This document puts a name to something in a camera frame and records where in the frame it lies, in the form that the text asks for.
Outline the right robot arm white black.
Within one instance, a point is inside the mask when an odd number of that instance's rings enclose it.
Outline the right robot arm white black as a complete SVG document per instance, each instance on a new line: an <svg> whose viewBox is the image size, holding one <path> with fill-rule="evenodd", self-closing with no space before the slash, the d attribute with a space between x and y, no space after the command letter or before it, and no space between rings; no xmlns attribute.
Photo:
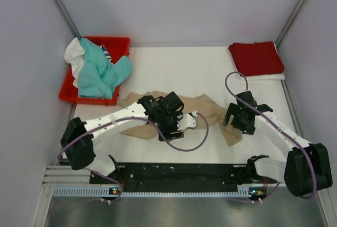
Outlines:
<svg viewBox="0 0 337 227"><path fill-rule="evenodd" d="M283 124L266 104L258 105L251 91L235 95L223 120L243 134L263 133L284 155L284 162L267 155L251 157L245 170L249 181L256 183L265 176L284 183L294 196L304 196L332 186L327 148L313 144Z"/></svg>

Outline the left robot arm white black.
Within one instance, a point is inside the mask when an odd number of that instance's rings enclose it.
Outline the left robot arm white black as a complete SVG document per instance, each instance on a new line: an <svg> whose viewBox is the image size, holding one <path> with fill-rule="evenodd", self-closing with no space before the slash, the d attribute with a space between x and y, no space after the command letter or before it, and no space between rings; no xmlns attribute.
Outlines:
<svg viewBox="0 0 337 227"><path fill-rule="evenodd" d="M167 140L182 137L185 124L184 104L171 92L165 97L144 95L131 105L106 116L81 120L72 119L61 139L62 152L72 170L89 169L101 174L108 183L119 178L119 170L113 157L99 153L96 147L119 132L155 124Z"/></svg>

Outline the teal t-shirt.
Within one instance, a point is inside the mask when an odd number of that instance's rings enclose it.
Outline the teal t-shirt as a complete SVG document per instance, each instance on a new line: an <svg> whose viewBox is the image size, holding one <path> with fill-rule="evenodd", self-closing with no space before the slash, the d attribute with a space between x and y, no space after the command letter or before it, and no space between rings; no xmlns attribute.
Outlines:
<svg viewBox="0 0 337 227"><path fill-rule="evenodd" d="M131 74L131 61L123 55L113 64L100 46L84 37L80 40L80 45L85 53L84 65L78 76L78 96L112 99L115 88Z"/></svg>

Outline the beige t-shirt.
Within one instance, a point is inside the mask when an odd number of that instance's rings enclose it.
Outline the beige t-shirt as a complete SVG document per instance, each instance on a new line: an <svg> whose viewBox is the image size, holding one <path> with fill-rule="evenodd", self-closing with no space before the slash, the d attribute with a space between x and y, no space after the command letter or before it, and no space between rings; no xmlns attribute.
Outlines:
<svg viewBox="0 0 337 227"><path fill-rule="evenodd" d="M143 95L130 92L126 98L119 98L116 103L120 107L124 108L136 102L138 99L145 95L151 95L154 98L157 98L160 96L165 97L168 94L159 91L147 92ZM191 113L192 111L196 110L206 118L210 127L218 123L220 131L228 147L233 146L241 141L241 131L235 129L231 124L226 126L223 125L223 120L225 114L227 113L227 108L219 106L206 94L197 97L186 97L179 95L179 98L184 103L184 113ZM206 129L205 122L200 117L197 118L197 122L199 124L198 129ZM150 140L158 136L157 130L151 125L133 127L131 129L123 131L121 134L145 140Z"/></svg>

